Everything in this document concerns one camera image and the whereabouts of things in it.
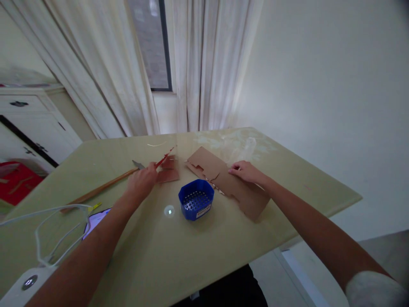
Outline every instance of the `scrap paper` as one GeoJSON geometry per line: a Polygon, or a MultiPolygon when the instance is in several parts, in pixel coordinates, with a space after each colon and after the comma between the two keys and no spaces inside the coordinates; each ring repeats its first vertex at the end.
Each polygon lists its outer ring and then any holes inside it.
{"type": "Polygon", "coordinates": [[[161,165],[162,169],[174,169],[175,159],[176,159],[175,155],[168,156],[161,165]]]}
{"type": "Polygon", "coordinates": [[[226,163],[203,147],[196,150],[185,165],[199,178],[214,184],[224,195],[233,197],[240,210],[254,222],[270,200],[266,191],[230,174],[226,163]]]}
{"type": "Polygon", "coordinates": [[[157,183],[165,183],[170,181],[179,180],[179,172],[177,169],[162,170],[158,173],[157,183]]]}

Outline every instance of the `window frame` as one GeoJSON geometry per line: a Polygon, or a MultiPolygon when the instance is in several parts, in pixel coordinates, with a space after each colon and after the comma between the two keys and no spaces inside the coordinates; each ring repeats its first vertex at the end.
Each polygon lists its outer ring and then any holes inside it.
{"type": "Polygon", "coordinates": [[[170,70],[170,55],[169,55],[169,40],[167,36],[167,25],[166,25],[166,14],[165,14],[165,1],[158,0],[159,2],[159,13],[161,16],[161,27],[162,27],[162,37],[163,37],[163,48],[165,52],[165,62],[166,62],[166,73],[167,73],[167,83],[168,88],[158,88],[151,87],[152,92],[172,92],[172,73],[170,70]]]}

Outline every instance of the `hand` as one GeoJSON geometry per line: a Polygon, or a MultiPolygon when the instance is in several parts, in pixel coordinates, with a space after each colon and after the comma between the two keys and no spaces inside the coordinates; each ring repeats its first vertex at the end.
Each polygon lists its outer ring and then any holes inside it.
{"type": "Polygon", "coordinates": [[[129,176],[128,187],[124,195],[142,202],[152,191],[157,177],[155,162],[151,162],[147,168],[136,171],[129,176]]]}
{"type": "Polygon", "coordinates": [[[267,178],[261,171],[247,161],[238,161],[231,166],[229,173],[240,177],[244,181],[262,184],[267,178]]]}

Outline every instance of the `white curtain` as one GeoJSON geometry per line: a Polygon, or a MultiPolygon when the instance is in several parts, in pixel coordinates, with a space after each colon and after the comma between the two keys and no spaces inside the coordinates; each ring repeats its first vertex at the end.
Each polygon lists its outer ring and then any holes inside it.
{"type": "Polygon", "coordinates": [[[172,3],[178,131],[228,128],[254,0],[172,3]]]}
{"type": "Polygon", "coordinates": [[[159,134],[125,1],[0,0],[100,138],[159,134]]]}

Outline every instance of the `blue plastic basket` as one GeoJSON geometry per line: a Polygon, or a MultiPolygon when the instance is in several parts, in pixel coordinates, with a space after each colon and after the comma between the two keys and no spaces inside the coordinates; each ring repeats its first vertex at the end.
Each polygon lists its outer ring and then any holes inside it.
{"type": "Polygon", "coordinates": [[[214,190],[202,179],[197,179],[183,186],[179,192],[182,213],[187,220],[197,220],[212,207],[214,190]]]}

